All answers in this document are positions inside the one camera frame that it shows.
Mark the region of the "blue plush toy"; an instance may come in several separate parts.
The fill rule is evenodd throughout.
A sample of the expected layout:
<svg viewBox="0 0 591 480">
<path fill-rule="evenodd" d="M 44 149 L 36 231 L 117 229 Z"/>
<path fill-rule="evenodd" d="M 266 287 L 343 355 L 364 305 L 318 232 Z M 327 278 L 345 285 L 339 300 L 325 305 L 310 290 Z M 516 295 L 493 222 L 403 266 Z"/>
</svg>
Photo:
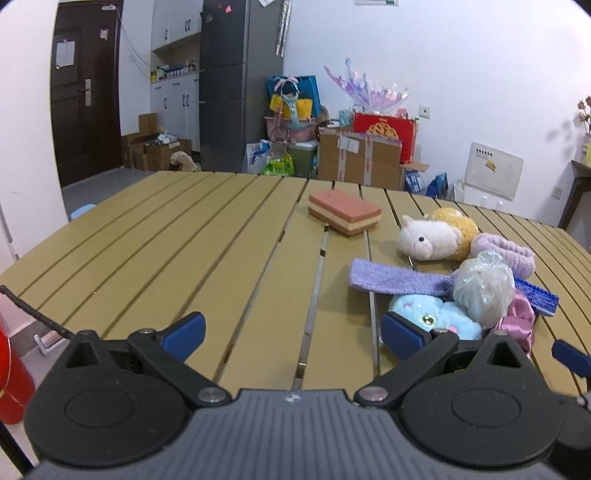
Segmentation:
<svg viewBox="0 0 591 480">
<path fill-rule="evenodd" d="M 441 328 L 456 333 L 461 340 L 482 338 L 482 326 L 453 301 L 421 294 L 394 296 L 388 311 L 401 315 L 427 332 Z"/>
</svg>

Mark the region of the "red gift box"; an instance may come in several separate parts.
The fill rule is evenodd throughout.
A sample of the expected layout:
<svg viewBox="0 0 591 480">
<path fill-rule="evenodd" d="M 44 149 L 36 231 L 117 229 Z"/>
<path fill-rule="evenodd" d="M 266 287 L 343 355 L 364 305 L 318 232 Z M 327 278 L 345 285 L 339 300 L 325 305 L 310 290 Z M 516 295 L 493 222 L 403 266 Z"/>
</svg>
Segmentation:
<svg viewBox="0 0 591 480">
<path fill-rule="evenodd" d="M 353 115 L 353 131 L 396 140 L 402 146 L 401 163 L 414 161 L 418 121 L 391 115 L 356 112 Z"/>
</svg>

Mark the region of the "iridescent ribbon decoration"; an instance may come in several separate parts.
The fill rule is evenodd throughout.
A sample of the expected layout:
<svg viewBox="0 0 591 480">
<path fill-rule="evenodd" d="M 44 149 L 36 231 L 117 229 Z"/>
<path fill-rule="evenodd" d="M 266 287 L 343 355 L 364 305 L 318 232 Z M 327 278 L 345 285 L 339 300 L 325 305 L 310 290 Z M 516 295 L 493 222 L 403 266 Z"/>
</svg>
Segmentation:
<svg viewBox="0 0 591 480">
<path fill-rule="evenodd" d="M 351 59 L 346 59 L 345 66 L 346 73 L 343 75 L 335 75 L 328 66 L 325 66 L 325 73 L 353 100 L 353 104 L 363 107 L 363 110 L 389 114 L 408 99 L 408 89 L 400 89 L 396 83 L 382 86 L 370 80 L 366 73 L 353 70 Z"/>
</svg>

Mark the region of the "clear plastic bag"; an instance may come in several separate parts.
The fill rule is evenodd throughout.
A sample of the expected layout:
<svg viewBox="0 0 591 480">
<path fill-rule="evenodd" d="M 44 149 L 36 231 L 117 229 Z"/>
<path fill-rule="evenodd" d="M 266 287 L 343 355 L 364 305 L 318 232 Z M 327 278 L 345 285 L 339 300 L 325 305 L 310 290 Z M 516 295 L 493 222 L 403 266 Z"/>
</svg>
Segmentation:
<svg viewBox="0 0 591 480">
<path fill-rule="evenodd" d="M 467 315 L 490 329 L 507 315 L 515 296 L 514 275 L 494 251 L 465 260 L 453 274 L 453 298 Z"/>
</svg>

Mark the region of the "tan folding camping table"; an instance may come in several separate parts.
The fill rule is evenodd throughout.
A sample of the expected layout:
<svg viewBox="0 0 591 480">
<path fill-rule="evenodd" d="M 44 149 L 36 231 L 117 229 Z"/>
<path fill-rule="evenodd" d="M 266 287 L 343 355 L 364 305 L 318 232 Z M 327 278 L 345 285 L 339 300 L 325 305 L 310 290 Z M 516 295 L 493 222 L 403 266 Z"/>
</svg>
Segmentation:
<svg viewBox="0 0 591 480">
<path fill-rule="evenodd" d="M 413 266 L 397 233 L 437 200 L 342 185 L 380 207 L 379 225 L 342 235 L 308 214 L 325 181 L 159 172 L 58 230 L 2 274 L 15 294 L 71 331 L 107 339 L 197 310 L 189 359 L 229 391 L 355 391 L 396 365 L 379 342 L 389 300 L 349 287 L 356 258 Z"/>
</svg>

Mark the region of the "pink satin bow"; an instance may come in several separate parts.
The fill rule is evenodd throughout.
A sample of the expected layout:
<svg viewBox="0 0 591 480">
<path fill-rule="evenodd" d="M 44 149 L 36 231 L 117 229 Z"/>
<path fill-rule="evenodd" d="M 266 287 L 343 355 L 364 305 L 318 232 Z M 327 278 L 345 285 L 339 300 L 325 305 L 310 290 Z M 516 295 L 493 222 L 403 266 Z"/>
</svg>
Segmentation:
<svg viewBox="0 0 591 480">
<path fill-rule="evenodd" d="M 495 329 L 511 336 L 530 358 L 535 343 L 536 318 L 536 313 L 527 296 L 517 289 L 507 314 L 499 320 Z"/>
</svg>

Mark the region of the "open cardboard box floor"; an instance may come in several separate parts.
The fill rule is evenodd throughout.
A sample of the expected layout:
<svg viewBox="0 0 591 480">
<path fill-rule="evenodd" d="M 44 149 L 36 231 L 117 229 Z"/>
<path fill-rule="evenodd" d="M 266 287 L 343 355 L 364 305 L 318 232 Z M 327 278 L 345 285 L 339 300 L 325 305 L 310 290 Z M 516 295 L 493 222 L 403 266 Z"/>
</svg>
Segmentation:
<svg viewBox="0 0 591 480">
<path fill-rule="evenodd" d="M 192 142 L 172 133 L 165 132 L 158 124 L 155 113 L 138 116 L 138 131 L 121 137 L 123 166 L 140 171 L 191 171 L 172 157 L 182 152 L 190 157 Z"/>
</svg>

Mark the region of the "grey refrigerator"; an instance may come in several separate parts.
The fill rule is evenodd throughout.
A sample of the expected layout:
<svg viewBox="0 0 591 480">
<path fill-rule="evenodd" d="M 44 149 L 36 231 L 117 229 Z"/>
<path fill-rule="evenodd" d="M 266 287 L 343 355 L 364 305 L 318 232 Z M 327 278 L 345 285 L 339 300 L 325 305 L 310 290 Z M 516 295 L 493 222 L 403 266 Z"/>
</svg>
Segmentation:
<svg viewBox="0 0 591 480">
<path fill-rule="evenodd" d="M 276 54 L 280 1 L 205 1 L 199 57 L 200 164 L 245 172 L 245 147 L 266 137 L 266 81 L 283 73 Z"/>
</svg>

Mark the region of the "pink layered sponge block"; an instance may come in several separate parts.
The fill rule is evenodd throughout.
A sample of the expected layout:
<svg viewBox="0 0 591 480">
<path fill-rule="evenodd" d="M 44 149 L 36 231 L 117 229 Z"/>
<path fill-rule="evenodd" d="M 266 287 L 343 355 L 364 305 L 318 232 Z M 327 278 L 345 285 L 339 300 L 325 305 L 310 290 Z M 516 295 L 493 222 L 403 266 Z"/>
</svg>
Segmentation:
<svg viewBox="0 0 591 480">
<path fill-rule="evenodd" d="M 377 205 L 339 189 L 308 195 L 308 213 L 347 236 L 374 228 L 382 217 Z"/>
</svg>

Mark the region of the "dark brown door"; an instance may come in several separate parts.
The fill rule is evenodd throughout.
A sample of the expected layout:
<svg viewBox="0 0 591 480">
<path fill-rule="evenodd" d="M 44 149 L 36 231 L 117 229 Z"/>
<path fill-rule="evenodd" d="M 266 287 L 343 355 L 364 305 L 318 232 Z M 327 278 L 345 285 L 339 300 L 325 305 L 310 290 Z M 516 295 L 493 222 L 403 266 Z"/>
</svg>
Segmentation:
<svg viewBox="0 0 591 480">
<path fill-rule="evenodd" d="M 122 165 L 121 1 L 58 4 L 50 66 L 55 161 L 62 187 Z"/>
</svg>

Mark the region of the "white alpaca plush toy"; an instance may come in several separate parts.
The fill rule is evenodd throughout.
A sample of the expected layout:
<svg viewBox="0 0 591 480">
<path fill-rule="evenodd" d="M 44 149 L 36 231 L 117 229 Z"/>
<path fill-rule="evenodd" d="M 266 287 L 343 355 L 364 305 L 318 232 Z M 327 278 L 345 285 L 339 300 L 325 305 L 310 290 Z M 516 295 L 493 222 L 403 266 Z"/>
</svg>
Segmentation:
<svg viewBox="0 0 591 480">
<path fill-rule="evenodd" d="M 398 249 L 418 261 L 463 262 L 479 234 L 476 223 L 455 208 L 438 208 L 423 219 L 401 217 Z"/>
</svg>

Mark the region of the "red plastic bucket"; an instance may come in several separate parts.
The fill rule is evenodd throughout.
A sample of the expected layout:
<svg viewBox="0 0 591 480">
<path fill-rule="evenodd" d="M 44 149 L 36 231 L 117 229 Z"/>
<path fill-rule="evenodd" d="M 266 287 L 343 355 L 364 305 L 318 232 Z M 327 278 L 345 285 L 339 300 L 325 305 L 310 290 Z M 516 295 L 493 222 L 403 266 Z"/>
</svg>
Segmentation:
<svg viewBox="0 0 591 480">
<path fill-rule="evenodd" d="M 14 425 L 23 420 L 35 384 L 4 330 L 0 332 L 0 420 Z"/>
</svg>

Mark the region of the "purple knitted cloth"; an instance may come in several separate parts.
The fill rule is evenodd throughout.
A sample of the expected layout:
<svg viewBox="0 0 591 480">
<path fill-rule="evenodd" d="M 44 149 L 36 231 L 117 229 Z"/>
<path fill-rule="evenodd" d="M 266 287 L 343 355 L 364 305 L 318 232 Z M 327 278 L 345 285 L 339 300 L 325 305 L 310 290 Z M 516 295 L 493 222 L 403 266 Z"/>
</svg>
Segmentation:
<svg viewBox="0 0 591 480">
<path fill-rule="evenodd" d="M 355 259 L 349 267 L 349 286 L 362 291 L 393 296 L 449 297 L 453 292 L 454 280 L 449 275 L 423 273 L 365 259 Z"/>
</svg>

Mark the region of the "pink fluffy headband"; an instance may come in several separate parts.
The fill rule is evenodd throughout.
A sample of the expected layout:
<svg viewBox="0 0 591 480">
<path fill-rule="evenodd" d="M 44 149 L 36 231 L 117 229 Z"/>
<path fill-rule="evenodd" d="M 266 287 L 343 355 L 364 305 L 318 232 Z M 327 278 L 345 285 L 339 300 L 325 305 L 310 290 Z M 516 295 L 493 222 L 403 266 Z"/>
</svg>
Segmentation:
<svg viewBox="0 0 591 480">
<path fill-rule="evenodd" d="M 500 235 L 480 233 L 471 243 L 471 254 L 475 257 L 484 251 L 499 254 L 511 268 L 514 276 L 521 280 L 527 280 L 535 273 L 536 255 L 529 247 L 521 246 Z"/>
</svg>

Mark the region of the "blue handkerchief tissue pack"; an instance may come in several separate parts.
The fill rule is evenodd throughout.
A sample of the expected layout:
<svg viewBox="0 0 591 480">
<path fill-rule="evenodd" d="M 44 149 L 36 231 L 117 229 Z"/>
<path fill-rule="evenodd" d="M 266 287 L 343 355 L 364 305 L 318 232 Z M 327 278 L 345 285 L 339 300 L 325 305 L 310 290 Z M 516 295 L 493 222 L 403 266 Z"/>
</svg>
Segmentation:
<svg viewBox="0 0 591 480">
<path fill-rule="evenodd" d="M 515 286 L 528 299 L 532 309 L 543 316 L 554 316 L 559 306 L 559 297 L 526 280 L 515 279 Z"/>
</svg>

